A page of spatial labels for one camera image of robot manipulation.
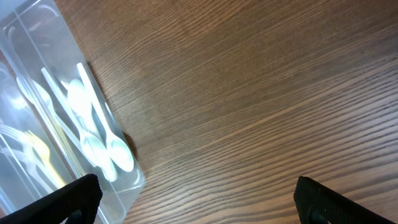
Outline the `yellow plastic fork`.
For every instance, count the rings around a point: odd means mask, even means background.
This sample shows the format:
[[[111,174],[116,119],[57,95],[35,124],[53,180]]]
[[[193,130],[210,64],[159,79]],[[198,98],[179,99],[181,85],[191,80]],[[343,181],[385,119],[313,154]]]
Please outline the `yellow plastic fork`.
[[[50,161],[50,149],[46,145],[46,143],[44,143],[43,140],[37,137],[32,131],[25,132],[25,135],[32,143],[33,148],[39,155],[44,166],[47,168],[50,174],[50,179],[54,181],[54,185],[58,189],[64,187],[66,185],[66,182],[62,179],[62,177],[59,175],[59,173],[55,170],[54,166],[52,165]]]

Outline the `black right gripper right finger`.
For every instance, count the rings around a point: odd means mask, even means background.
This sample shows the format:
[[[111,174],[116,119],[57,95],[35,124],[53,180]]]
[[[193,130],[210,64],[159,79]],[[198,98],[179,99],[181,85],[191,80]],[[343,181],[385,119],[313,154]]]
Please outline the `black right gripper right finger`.
[[[298,178],[294,202],[304,224],[394,224],[309,177]]]

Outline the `yellow plastic spoon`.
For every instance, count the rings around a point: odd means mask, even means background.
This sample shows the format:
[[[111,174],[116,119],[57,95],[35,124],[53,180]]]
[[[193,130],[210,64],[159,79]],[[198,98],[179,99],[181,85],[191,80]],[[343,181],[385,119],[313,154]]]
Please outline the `yellow plastic spoon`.
[[[69,143],[68,137],[65,135],[65,132],[63,130],[63,121],[58,117],[54,117],[51,120],[51,125],[52,129],[54,131],[54,136],[57,136],[57,139],[59,140],[60,144],[62,145],[62,154],[65,158],[65,160],[68,162],[68,165],[70,168],[73,170],[73,173],[75,177],[82,177],[86,175],[86,172],[80,165],[78,158],[76,157],[73,148],[71,147]]]

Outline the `white plastic fork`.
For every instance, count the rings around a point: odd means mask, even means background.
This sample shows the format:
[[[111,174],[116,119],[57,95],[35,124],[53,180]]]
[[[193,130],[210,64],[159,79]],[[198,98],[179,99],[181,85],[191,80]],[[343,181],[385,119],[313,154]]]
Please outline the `white plastic fork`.
[[[29,141],[24,132],[2,124],[1,133],[13,138],[22,145],[22,151],[11,149],[13,156],[23,163],[36,164],[37,158],[34,155],[32,143]]]
[[[1,148],[1,153],[5,154],[7,156],[13,156],[12,155],[12,151],[11,149],[8,149],[6,147]],[[45,168],[45,166],[43,165],[43,163],[41,163],[38,158],[37,158],[37,162],[36,164],[26,164],[23,163],[26,166],[26,171],[29,175],[31,175],[46,191],[48,194],[51,194],[54,189],[51,188],[46,181],[44,181],[44,179],[39,175],[37,169],[41,170],[41,172],[46,176],[46,178],[49,179],[49,174]]]

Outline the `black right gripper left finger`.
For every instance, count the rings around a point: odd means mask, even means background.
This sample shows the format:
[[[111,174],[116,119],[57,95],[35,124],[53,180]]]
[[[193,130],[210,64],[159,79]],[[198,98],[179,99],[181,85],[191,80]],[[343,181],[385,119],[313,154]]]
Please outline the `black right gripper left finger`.
[[[98,177],[87,174],[1,218],[1,224],[93,224],[102,196]]]

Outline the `white spoon handle up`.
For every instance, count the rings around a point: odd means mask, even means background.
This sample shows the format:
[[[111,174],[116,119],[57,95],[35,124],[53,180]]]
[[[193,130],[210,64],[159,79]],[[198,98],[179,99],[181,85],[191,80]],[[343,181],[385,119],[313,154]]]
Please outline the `white spoon handle up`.
[[[54,95],[60,102],[61,106],[69,115],[72,123],[76,126],[79,133],[79,141],[83,154],[89,161],[96,162],[97,166],[101,168],[105,178],[108,181],[114,182],[115,180],[117,180],[118,174],[113,166],[113,163],[111,162],[110,157],[108,156],[108,153],[106,152],[105,146],[103,145],[102,141],[80,126],[70,104],[68,103],[67,98],[59,89],[55,80],[51,77],[45,67],[41,68],[41,72],[47,83],[49,84],[49,87],[53,91]]]

